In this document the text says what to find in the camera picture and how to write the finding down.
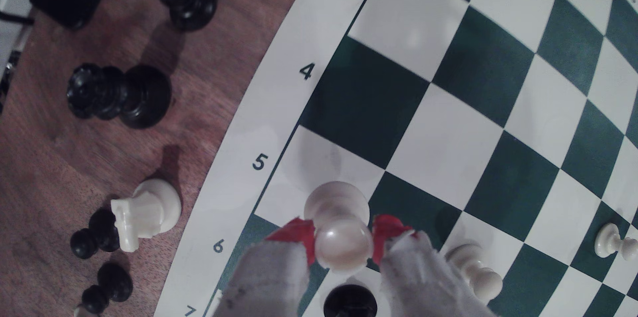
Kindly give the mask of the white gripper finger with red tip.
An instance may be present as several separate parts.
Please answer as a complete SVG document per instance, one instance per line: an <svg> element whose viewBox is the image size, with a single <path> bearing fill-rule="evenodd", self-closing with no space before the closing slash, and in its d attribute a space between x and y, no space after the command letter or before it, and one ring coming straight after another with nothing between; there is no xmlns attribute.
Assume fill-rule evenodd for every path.
<svg viewBox="0 0 638 317"><path fill-rule="evenodd" d="M372 260L391 316L494 316L456 268L433 247L428 234L394 215L372 222Z"/></svg>
<svg viewBox="0 0 638 317"><path fill-rule="evenodd" d="M315 225L296 217L240 258L214 316L297 316L315 263Z"/></svg>

